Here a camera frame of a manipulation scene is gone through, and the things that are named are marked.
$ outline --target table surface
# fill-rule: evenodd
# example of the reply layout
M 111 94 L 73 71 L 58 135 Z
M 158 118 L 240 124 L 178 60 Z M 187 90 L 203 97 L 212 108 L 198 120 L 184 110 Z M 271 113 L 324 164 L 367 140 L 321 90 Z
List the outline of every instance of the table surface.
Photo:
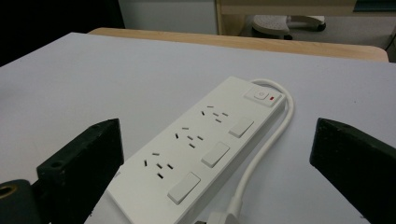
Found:
M 106 119 L 120 119 L 128 159 L 227 77 L 265 77 L 290 91 L 296 110 L 248 184 L 241 221 L 368 224 L 309 155 L 319 117 L 395 147 L 395 71 L 394 63 L 70 34 L 0 68 L 0 182 L 35 181 L 41 162 Z M 226 209 L 256 151 L 199 219 Z M 86 223 L 128 220 L 105 193 Z
M 90 34 L 196 43 L 238 49 L 257 49 L 274 52 L 361 59 L 376 62 L 389 61 L 388 54 L 383 49 L 372 46 L 262 39 L 227 35 L 182 34 L 114 28 L 98 28 L 91 31 Z

